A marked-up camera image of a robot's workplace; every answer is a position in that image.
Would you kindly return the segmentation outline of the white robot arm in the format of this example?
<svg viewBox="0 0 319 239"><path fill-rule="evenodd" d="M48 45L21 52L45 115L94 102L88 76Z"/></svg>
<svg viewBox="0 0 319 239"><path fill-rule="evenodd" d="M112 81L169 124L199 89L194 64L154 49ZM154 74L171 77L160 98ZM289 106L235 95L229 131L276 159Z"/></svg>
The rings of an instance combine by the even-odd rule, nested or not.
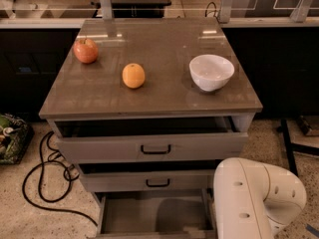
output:
<svg viewBox="0 0 319 239"><path fill-rule="evenodd" d="M218 165L213 191L218 239L274 239L307 201L295 174L245 158Z"/></svg>

